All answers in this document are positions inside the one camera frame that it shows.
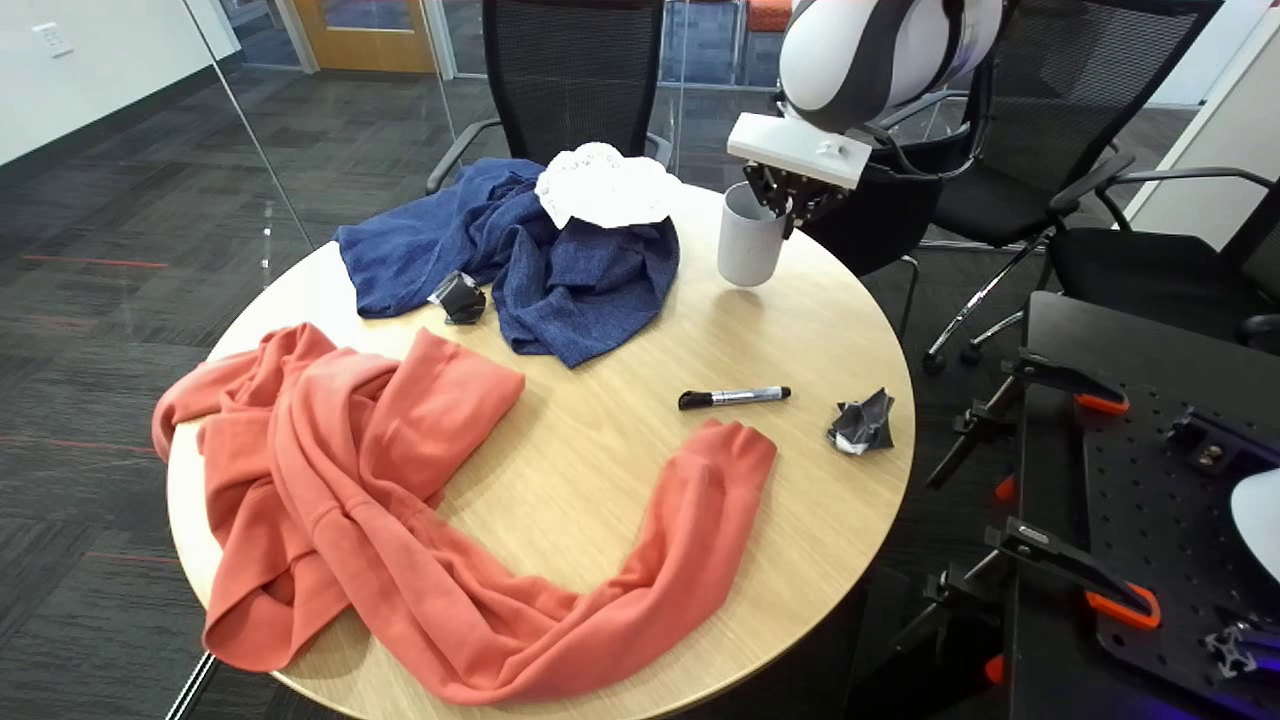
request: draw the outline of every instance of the orange towel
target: orange towel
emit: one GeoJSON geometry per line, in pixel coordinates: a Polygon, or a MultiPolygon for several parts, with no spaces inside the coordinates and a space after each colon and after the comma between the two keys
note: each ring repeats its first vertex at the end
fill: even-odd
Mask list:
{"type": "Polygon", "coordinates": [[[503,573],[431,512],[519,383],[426,333],[397,364],[340,351],[306,325],[170,383],[151,441],[167,457],[170,430],[207,418],[207,520],[222,544],[202,644],[271,671],[354,608],[434,695],[496,704],[610,685],[707,620],[751,534],[773,441],[707,422],[662,464],[625,567],[576,597],[503,573]]]}

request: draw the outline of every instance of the blue towel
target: blue towel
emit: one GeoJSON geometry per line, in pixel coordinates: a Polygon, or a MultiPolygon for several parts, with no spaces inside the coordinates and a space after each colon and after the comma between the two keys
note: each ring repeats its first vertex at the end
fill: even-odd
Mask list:
{"type": "Polygon", "coordinates": [[[398,316],[448,274],[490,284],[503,339],[580,370],[647,330],[674,280],[673,220],[557,229],[535,199],[539,165],[480,160],[453,190],[336,233],[358,316],[398,316]]]}

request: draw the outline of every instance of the floor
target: floor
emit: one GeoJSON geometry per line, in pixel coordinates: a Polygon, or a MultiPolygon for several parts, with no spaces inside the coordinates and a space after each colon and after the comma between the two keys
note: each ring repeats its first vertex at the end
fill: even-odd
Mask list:
{"type": "MultiPolygon", "coordinates": [[[[418,192],[431,160],[486,114],[484,85],[434,90],[378,78],[236,67],[214,85],[147,99],[60,147],[0,170],[0,709],[4,716],[158,716],[200,655],[200,608],[163,520],[151,457],[155,398],[218,330],[336,225],[418,192]]],[[[662,94],[659,126],[683,147],[679,181],[723,190],[723,134],[759,94],[662,94]]],[[[1175,126],[1147,134],[1158,147],[1175,126]]],[[[1005,256],[918,253],[916,355],[940,321],[1005,256]]],[[[981,321],[1017,303],[1019,280],[981,321]]],[[[868,278],[899,308],[905,274],[868,278]]],[[[997,364],[918,375],[918,467],[997,364]]],[[[970,475],[1001,472],[988,447],[970,475]]],[[[918,499],[885,551],[899,587],[981,544],[984,484],[918,499]]],[[[830,716],[862,632],[860,605],[830,615],[754,685],[696,709],[707,716],[830,716]]],[[[326,716],[262,678],[218,671],[194,716],[326,716]]]]}

